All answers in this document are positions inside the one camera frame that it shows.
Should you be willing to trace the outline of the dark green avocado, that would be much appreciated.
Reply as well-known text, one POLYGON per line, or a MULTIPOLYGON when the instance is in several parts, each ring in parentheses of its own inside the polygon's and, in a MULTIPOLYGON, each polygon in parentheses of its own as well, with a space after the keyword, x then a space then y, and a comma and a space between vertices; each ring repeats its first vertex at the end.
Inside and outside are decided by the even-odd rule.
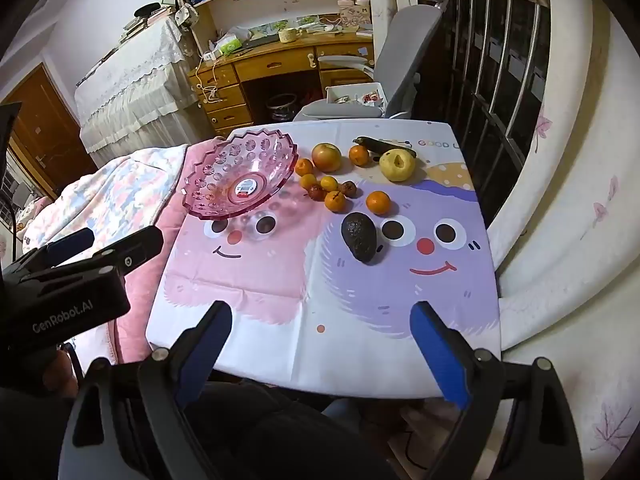
POLYGON ((348 214, 341 225, 343 240, 354 256, 362 263, 369 263, 378 249, 378 238, 373 221, 362 212, 348 214))

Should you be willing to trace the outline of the orange mandarin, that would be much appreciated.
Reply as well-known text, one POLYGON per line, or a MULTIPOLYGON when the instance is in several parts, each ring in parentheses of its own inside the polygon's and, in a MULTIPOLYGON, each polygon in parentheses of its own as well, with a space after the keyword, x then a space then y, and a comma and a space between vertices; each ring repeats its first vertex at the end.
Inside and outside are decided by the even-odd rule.
POLYGON ((350 162, 357 167, 365 167, 370 164, 369 151, 362 145, 353 145, 348 152, 350 162))
POLYGON ((307 174, 314 175, 314 164, 308 158, 300 158, 294 168, 295 173, 299 177, 305 177, 307 174))
POLYGON ((385 192, 373 191, 366 198, 367 208, 377 216, 386 216, 392 208, 392 200, 385 192))
POLYGON ((334 214, 343 212, 347 205, 347 198, 341 191, 327 192, 324 196, 324 206, 334 214))

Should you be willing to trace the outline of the brown small fruit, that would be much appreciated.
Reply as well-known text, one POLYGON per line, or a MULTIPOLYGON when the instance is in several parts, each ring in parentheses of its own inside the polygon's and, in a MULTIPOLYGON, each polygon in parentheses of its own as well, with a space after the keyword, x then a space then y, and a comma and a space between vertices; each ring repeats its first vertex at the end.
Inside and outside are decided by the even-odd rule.
POLYGON ((340 183, 338 185, 338 190, 349 198, 356 198, 358 194, 358 188, 352 181, 345 181, 343 183, 340 183))

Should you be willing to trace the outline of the dark red small fruit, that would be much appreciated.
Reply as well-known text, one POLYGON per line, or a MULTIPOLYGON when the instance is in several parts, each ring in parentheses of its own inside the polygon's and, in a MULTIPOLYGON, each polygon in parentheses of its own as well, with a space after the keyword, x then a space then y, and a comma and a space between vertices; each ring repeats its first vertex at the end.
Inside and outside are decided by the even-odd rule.
POLYGON ((311 185, 307 190, 308 196, 316 202, 323 202, 326 197, 326 191, 318 183, 311 185))

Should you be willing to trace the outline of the yellow pear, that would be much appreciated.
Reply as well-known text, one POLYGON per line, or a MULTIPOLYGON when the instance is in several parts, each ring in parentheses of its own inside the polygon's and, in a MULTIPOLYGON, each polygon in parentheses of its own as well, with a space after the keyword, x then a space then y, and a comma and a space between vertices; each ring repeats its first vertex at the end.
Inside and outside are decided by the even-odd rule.
POLYGON ((405 182, 416 169, 416 158, 403 148, 393 148, 380 157, 378 166, 390 182, 405 182))

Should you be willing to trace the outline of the small yellow orange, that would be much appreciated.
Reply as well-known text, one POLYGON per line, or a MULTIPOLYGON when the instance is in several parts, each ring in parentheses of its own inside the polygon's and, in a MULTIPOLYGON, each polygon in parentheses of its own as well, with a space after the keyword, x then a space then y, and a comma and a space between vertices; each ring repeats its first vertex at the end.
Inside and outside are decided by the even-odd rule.
POLYGON ((313 186, 317 184, 318 181, 313 174, 304 174, 299 179, 299 185, 306 191, 309 191, 313 186))
POLYGON ((340 185, 338 184, 337 180, 331 176, 322 177, 319 183, 322 187, 322 190, 326 192, 334 192, 340 189, 340 185))

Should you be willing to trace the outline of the dark overripe banana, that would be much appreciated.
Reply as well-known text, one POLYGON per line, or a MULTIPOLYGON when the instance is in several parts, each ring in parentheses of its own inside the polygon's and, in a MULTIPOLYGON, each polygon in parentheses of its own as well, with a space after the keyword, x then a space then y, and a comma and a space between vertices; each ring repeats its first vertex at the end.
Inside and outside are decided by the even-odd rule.
POLYGON ((376 140, 369 138, 368 136, 357 136, 354 143, 363 146, 369 152, 377 154, 378 156, 382 156, 391 150, 403 150, 409 153, 413 158, 416 158, 416 151, 413 151, 411 148, 407 148, 405 145, 376 140))

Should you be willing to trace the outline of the red yellow apple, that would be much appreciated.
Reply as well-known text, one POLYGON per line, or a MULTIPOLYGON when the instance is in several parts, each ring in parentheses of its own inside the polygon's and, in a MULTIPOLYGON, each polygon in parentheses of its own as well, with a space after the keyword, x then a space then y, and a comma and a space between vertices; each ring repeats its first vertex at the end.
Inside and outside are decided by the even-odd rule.
POLYGON ((311 151, 311 160, 320 171, 328 174, 341 169, 342 153, 331 143, 319 143, 311 151))

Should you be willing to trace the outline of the pink floral blanket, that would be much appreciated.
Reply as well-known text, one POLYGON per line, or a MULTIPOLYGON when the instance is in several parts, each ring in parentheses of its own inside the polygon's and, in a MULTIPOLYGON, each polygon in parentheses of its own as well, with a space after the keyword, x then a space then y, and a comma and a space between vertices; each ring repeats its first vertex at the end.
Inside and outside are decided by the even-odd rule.
POLYGON ((72 338, 82 368, 100 356, 120 364, 139 361, 151 352, 146 326, 171 247, 186 218, 182 204, 186 178, 221 142, 213 138, 174 148, 142 148, 113 159, 67 185, 24 229, 23 252, 81 228, 91 229, 92 247, 75 260, 88 258, 145 226, 156 226, 163 234, 160 254, 125 278, 129 312, 72 338))

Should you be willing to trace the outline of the brown wooden door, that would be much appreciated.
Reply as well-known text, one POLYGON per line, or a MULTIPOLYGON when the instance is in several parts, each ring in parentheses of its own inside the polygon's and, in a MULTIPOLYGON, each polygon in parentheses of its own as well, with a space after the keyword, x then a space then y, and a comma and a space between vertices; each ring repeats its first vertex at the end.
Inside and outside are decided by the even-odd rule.
POLYGON ((21 105, 10 149, 46 194, 59 196, 67 185, 96 172, 79 139, 79 125, 43 65, 31 70, 2 102, 21 105))

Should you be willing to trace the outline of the cartoon printed tablecloth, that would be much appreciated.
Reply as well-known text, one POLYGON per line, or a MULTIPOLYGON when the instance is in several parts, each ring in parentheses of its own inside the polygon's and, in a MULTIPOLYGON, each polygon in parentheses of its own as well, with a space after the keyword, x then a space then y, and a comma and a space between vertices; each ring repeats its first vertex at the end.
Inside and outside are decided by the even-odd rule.
MULTIPOLYGON (((437 396, 414 342, 412 306, 431 304, 476 348, 498 351, 500 321, 494 264, 480 205, 452 129, 442 122, 351 119, 290 122, 300 157, 328 142, 347 153, 357 136, 416 151, 410 180, 393 183, 377 166, 343 162, 352 181, 348 214, 365 214, 367 196, 385 192, 374 216, 378 249, 354 258, 334 214, 290 177, 268 202, 228 220, 187 216, 154 299, 146 339, 168 347, 221 300, 232 331, 215 364, 221 372, 332 396, 419 399, 437 396)), ((235 131, 237 136, 247 130, 235 131)))

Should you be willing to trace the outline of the lace covered cabinet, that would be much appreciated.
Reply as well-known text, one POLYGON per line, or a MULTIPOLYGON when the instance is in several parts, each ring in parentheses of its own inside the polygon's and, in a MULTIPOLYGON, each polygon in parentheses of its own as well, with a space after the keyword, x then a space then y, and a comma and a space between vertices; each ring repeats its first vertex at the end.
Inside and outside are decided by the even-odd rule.
POLYGON ((195 144, 214 135, 190 73, 198 50, 171 16, 118 49, 75 91, 80 140, 102 166, 140 148, 195 144))

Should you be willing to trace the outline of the white tray on chair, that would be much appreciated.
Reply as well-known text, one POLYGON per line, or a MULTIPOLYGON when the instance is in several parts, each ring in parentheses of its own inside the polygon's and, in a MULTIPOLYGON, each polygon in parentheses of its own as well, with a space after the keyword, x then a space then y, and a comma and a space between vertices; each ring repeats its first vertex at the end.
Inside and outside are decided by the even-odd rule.
POLYGON ((359 104, 385 108, 386 96, 378 82, 341 84, 326 88, 326 102, 330 104, 359 104))

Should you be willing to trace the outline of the metal window grille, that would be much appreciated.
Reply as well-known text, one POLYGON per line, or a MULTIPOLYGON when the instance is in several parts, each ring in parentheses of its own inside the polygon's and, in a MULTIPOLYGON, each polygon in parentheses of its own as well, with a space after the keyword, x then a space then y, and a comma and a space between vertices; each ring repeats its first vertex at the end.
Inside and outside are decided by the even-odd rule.
POLYGON ((439 113, 468 164, 485 221, 496 218, 536 141, 550 52, 550 0, 449 0, 439 113))

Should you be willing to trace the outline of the wooden desk with drawers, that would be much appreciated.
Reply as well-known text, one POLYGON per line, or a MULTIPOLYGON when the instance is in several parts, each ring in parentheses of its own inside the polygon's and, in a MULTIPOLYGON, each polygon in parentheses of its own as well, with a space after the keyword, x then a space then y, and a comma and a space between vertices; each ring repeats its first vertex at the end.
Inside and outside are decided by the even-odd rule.
POLYGON ((324 32, 204 63, 189 74, 190 84, 216 135, 228 136, 236 128, 273 122, 266 103, 277 94, 295 93, 301 109, 323 99, 329 86, 368 80, 358 70, 320 63, 325 55, 360 56, 374 64, 370 39, 354 32, 324 32))

